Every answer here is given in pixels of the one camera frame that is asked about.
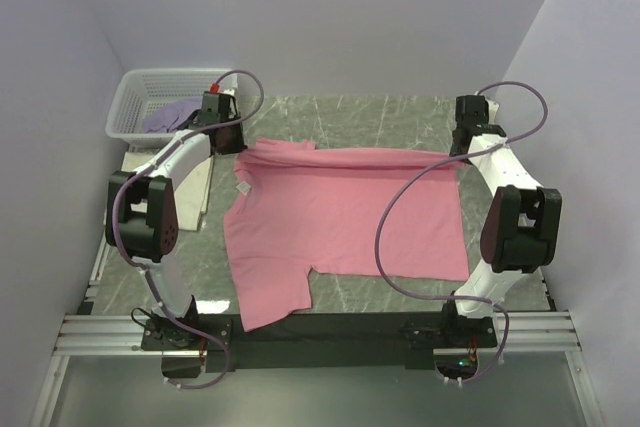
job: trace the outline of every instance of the white label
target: white label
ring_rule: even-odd
[[[247,195],[251,190],[251,186],[243,180],[236,186],[236,189],[242,192],[243,195]]]

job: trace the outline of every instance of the plastic basket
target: plastic basket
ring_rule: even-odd
[[[189,97],[200,97],[226,72],[224,69],[137,69],[127,72],[113,98],[105,131],[140,148],[161,148],[173,134],[144,134],[142,119],[159,108]],[[225,78],[220,91],[236,95],[237,75]]]

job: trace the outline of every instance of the marble tabletop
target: marble tabletop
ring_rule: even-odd
[[[244,112],[251,99],[241,102]],[[245,125],[252,145],[258,137],[312,140],[318,148],[395,147],[448,152],[454,122],[453,99],[404,96],[267,97],[261,111]],[[233,175],[235,156],[215,159],[209,207],[199,232],[180,232],[175,252],[183,276],[200,306],[211,312],[238,313],[238,299],[225,251],[222,217],[238,195]],[[484,180],[473,166],[458,169],[464,237],[470,271],[480,259],[479,239],[491,203]],[[109,248],[92,313],[129,314],[150,307],[140,276]],[[410,290],[448,294],[460,282],[398,279]],[[317,274],[309,276],[313,307],[308,312],[406,312],[439,310],[440,302],[405,297],[373,276]],[[538,272],[507,294],[509,310],[549,310],[546,287]]]

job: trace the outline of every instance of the white towel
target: white towel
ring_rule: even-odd
[[[150,161],[154,155],[154,153],[127,152],[122,161],[122,170],[132,172],[142,164]],[[207,211],[209,203],[212,166],[213,158],[209,157],[193,169],[176,190],[175,199],[179,229],[191,231],[199,229],[200,218]],[[136,212],[146,212],[147,204],[134,205],[132,208]]]

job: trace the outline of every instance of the white wall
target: white wall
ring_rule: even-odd
[[[122,68],[84,0],[0,9],[0,425],[21,426],[91,272]]]
[[[546,0],[506,75],[550,103],[545,129],[516,150],[564,196],[547,279],[611,426],[640,425],[639,36],[640,0]],[[526,94],[503,88],[498,99],[507,132],[535,122]]]
[[[125,70],[254,70],[270,93],[467,92],[499,80],[544,0],[91,0]]]

